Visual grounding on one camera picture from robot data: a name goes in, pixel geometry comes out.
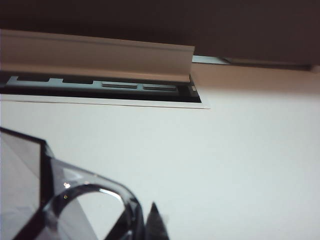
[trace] black pointed tip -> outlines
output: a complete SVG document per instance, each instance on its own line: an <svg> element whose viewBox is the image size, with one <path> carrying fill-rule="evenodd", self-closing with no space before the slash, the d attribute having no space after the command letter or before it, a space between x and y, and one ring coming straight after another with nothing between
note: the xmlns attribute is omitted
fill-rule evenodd
<svg viewBox="0 0 320 240"><path fill-rule="evenodd" d="M151 213L159 213L157 205L155 204L155 202L152 203L150 212Z"/></svg>

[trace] dark ceiling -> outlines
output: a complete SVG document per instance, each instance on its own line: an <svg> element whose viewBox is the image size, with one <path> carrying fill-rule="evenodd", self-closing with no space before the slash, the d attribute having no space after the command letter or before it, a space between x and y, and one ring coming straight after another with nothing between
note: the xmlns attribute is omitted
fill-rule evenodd
<svg viewBox="0 0 320 240"><path fill-rule="evenodd" d="M318 0L0 0L0 28L193 45L203 56L320 64Z"/></svg>

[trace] clear plastic object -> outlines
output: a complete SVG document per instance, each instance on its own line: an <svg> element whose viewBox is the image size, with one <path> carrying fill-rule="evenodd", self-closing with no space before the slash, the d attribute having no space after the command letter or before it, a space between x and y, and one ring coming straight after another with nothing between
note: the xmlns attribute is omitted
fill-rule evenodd
<svg viewBox="0 0 320 240"><path fill-rule="evenodd" d="M124 185L55 159L42 139L5 128L0 136L1 239L169 239L156 205L145 226L137 198ZM123 205L112 229L100 237L79 201L93 193ZM99 219L108 217L101 214Z"/></svg>

